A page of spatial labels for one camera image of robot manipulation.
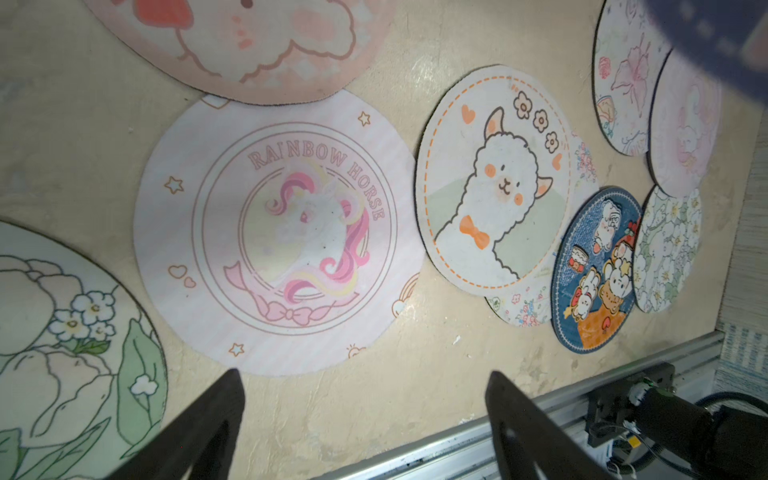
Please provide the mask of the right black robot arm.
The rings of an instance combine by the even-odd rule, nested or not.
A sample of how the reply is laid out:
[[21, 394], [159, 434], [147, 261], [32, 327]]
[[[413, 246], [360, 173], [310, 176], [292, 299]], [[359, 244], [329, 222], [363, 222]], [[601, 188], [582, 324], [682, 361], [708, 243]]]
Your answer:
[[718, 392], [690, 403], [650, 389], [630, 421], [639, 433], [686, 461], [700, 479], [767, 477], [767, 403]]

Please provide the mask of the white alpaca coaster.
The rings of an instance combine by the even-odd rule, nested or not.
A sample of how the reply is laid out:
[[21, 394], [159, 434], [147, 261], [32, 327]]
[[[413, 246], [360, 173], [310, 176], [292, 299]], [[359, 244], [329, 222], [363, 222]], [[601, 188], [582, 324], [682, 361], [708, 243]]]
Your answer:
[[571, 125], [532, 76], [476, 69], [451, 87], [422, 135], [419, 230], [440, 274], [464, 292], [505, 294], [542, 268], [572, 203]]

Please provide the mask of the navy pink bunny coaster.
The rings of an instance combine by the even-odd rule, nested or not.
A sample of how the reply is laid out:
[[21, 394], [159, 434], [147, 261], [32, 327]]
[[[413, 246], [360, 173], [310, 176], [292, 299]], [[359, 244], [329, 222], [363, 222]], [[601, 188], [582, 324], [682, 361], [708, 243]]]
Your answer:
[[645, 6], [688, 60], [767, 103], [767, 0], [647, 0]]

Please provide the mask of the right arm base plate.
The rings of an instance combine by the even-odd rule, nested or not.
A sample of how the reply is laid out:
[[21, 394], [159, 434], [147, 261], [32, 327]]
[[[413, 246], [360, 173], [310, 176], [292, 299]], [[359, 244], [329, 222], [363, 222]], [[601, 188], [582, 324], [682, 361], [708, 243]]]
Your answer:
[[599, 447], [615, 439], [633, 415], [640, 397], [652, 388], [673, 386], [675, 367], [662, 362], [602, 385], [587, 396], [588, 445]]

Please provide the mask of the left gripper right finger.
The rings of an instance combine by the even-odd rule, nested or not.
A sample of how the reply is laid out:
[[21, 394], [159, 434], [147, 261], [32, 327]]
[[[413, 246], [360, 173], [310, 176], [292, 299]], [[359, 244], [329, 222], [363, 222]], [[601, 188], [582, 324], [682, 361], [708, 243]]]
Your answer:
[[490, 374], [485, 403], [502, 479], [611, 477], [502, 372]]

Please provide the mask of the pink rainbow horse coaster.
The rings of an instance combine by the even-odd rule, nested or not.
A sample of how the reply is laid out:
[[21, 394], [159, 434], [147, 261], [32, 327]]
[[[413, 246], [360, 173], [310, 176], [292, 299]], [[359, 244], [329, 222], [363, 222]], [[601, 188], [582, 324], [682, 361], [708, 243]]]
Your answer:
[[324, 370], [403, 311], [425, 257], [415, 161], [348, 91], [287, 106], [207, 95], [143, 171], [133, 244], [190, 347], [259, 376]]

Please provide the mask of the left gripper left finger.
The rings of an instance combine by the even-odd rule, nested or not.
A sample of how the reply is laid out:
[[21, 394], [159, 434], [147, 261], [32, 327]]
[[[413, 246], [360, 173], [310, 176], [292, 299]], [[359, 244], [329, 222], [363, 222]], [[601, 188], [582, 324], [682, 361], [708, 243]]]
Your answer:
[[112, 479], [226, 479], [245, 409], [237, 369], [226, 371]]

